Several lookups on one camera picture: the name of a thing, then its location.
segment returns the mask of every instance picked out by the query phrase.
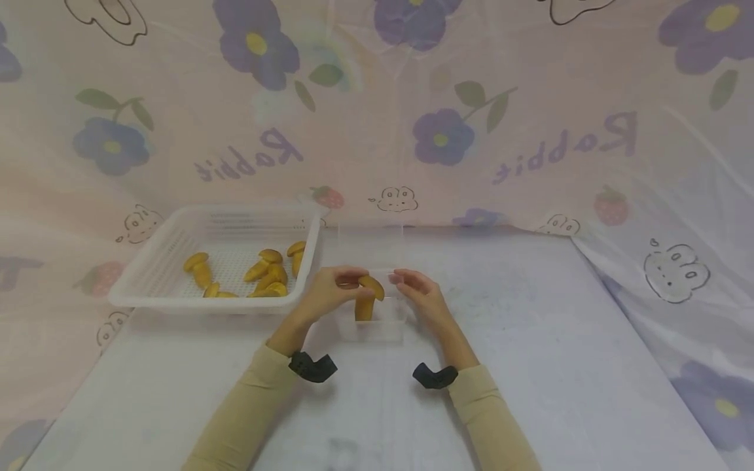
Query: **table surface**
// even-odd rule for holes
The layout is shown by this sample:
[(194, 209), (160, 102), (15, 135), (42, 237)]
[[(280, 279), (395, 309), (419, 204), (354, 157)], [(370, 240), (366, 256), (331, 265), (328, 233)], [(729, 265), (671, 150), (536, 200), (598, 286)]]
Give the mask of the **table surface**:
[[(544, 469), (727, 468), (570, 240), (409, 229), (406, 265), (443, 287)], [(331, 230), (317, 263), (337, 261)], [(179, 469), (280, 317), (131, 317), (24, 471)], [(401, 344), (347, 343), (332, 320), (305, 349), (339, 367), (301, 382), (254, 469), (474, 469), (444, 391), (411, 378), (440, 359), (409, 319)]]

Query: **transparent box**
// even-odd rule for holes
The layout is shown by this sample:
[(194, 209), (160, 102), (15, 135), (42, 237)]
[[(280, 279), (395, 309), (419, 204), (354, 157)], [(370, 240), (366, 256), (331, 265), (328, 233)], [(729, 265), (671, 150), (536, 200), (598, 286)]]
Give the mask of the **transparent box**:
[(375, 301), (372, 320), (356, 321), (355, 301), (343, 304), (333, 313), (343, 340), (403, 341), (403, 329), (410, 307), (395, 286), (401, 279), (393, 274), (393, 270), (401, 268), (404, 252), (403, 226), (400, 223), (367, 219), (338, 226), (337, 253), (334, 257), (336, 265), (364, 267), (385, 288), (385, 299)]
[(369, 270), (369, 274), (385, 288), (385, 299), (375, 300), (372, 320), (356, 321), (356, 301), (339, 307), (333, 315), (340, 336), (349, 342), (401, 342), (410, 308), (393, 284), (400, 277), (393, 275), (392, 270)]

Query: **white plastic basket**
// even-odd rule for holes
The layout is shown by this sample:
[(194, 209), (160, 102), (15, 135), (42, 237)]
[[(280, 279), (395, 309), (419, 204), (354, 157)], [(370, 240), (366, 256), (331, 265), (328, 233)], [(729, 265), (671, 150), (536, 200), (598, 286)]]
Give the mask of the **white plastic basket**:
[[(288, 313), (301, 298), (320, 232), (320, 212), (309, 205), (215, 204), (176, 211), (147, 241), (110, 290), (118, 307), (150, 307), (165, 313)], [(306, 240), (298, 279), (293, 277), (288, 247)], [(255, 283), (244, 274), (259, 260), (259, 251), (283, 254), (288, 296), (246, 298)], [(183, 271), (196, 252), (210, 258), (213, 280), (239, 298), (202, 298), (204, 290)]]

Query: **left hand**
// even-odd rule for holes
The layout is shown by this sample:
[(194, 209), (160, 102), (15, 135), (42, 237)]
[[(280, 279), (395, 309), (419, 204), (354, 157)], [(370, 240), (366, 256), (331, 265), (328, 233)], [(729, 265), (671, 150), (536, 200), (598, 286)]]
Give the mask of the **left hand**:
[(374, 296), (371, 289), (359, 286), (359, 278), (368, 274), (367, 269), (350, 265), (321, 268), (290, 315), (315, 323), (346, 301)]
[(314, 275), (309, 290), (288, 317), (267, 340), (267, 346), (285, 356), (300, 351), (312, 324), (351, 299), (374, 296), (371, 289), (359, 286), (368, 270), (341, 265), (325, 267)]

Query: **finger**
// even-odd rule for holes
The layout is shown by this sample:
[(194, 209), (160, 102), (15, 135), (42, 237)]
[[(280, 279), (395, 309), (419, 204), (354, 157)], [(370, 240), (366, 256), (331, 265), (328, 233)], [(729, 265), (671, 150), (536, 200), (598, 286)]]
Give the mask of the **finger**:
[(396, 275), (402, 276), (404, 278), (404, 283), (407, 285), (410, 285), (414, 289), (418, 289), (422, 292), (429, 292), (433, 288), (437, 286), (437, 283), (432, 281), (427, 275), (414, 271), (414, 270), (407, 270), (405, 268), (399, 268), (397, 270), (394, 270), (394, 273)]
[(333, 275), (335, 275), (335, 278), (342, 278), (342, 277), (365, 277), (369, 274), (369, 270), (362, 267), (353, 267), (351, 265), (340, 265), (338, 267), (333, 267)]
[(375, 292), (369, 288), (359, 286), (356, 289), (342, 289), (340, 294), (341, 299), (343, 300), (343, 302), (345, 302), (351, 299), (371, 298), (374, 297)]
[(411, 286), (405, 283), (398, 283), (395, 287), (398, 288), (400, 294), (406, 296), (408, 299), (413, 301), (414, 304), (421, 305), (425, 300), (424, 295), (420, 291), (413, 289)]
[(390, 281), (391, 284), (397, 285), (398, 283), (403, 283), (404, 278), (400, 275), (396, 274), (389, 274), (388, 275), (388, 281)]

